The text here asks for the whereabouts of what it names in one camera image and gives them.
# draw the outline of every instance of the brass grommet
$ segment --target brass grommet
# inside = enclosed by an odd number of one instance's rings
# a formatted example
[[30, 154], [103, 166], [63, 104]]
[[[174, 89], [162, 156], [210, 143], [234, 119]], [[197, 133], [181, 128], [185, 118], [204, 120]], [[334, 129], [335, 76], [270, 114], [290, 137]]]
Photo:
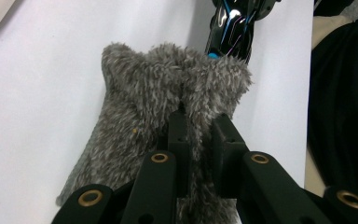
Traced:
[[269, 158], [267, 158], [266, 156], [263, 156], [261, 154], [254, 154], [251, 157], [252, 161], [255, 161], [257, 163], [261, 163], [261, 164], [266, 164], [269, 162]]
[[337, 197], [342, 203], [345, 203], [347, 206], [358, 209], [358, 196], [354, 193], [351, 193], [347, 190], [340, 190], [337, 192]]
[[89, 207], [89, 206], [93, 206], [94, 204], [97, 204], [102, 198], [103, 198], [102, 192], [100, 192], [97, 189], [90, 189], [84, 192], [82, 195], [80, 195], [77, 202], [84, 207]]
[[162, 163], [168, 160], [168, 155], [164, 154], [164, 153], [158, 153], [158, 154], [154, 154], [152, 156], [152, 161], [153, 162], [158, 162], [158, 163]]

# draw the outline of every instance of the fur cover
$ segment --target fur cover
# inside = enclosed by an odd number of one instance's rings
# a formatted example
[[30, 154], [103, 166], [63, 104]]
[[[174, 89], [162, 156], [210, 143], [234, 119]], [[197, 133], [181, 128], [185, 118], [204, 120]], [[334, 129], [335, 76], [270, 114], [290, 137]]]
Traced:
[[72, 192], [91, 183], [117, 189], [133, 180], [182, 101], [193, 170], [190, 195], [178, 200], [177, 223], [235, 223], [235, 201], [214, 193], [212, 155], [206, 146], [212, 119], [221, 113], [232, 117], [251, 84], [245, 61], [211, 59], [173, 44], [146, 54], [112, 44], [103, 51], [102, 68], [106, 84], [102, 112], [57, 204], [63, 205]]

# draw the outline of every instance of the black fabric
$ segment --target black fabric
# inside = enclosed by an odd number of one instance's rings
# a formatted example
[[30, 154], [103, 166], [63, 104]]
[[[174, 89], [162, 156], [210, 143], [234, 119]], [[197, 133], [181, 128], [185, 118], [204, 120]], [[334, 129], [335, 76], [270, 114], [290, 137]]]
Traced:
[[324, 183], [358, 189], [358, 20], [312, 51], [308, 124]]
[[313, 16], [331, 17], [339, 15], [353, 0], [322, 0], [313, 11]]

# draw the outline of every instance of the white backdrop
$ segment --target white backdrop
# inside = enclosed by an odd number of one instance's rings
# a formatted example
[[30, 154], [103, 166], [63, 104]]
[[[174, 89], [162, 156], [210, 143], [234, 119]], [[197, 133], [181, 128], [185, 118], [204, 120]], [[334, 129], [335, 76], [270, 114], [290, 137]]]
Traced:
[[[0, 223], [49, 223], [103, 102], [110, 42], [204, 51], [210, 0], [16, 0], [0, 24]], [[312, 1], [283, 0], [255, 25], [254, 85], [234, 122], [304, 181]]]

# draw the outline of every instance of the gray fuzzy material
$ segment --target gray fuzzy material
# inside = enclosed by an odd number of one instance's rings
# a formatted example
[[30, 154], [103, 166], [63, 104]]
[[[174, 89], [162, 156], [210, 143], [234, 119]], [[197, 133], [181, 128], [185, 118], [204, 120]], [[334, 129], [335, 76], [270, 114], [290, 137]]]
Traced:
[[103, 51], [102, 68], [106, 95], [101, 115], [57, 204], [88, 184], [117, 189], [133, 180], [182, 101], [193, 170], [190, 195], [178, 200], [177, 223], [235, 223], [235, 201], [214, 193], [211, 149], [206, 146], [212, 119], [222, 113], [232, 118], [251, 85], [245, 61], [211, 59], [173, 44], [146, 54], [112, 44]]

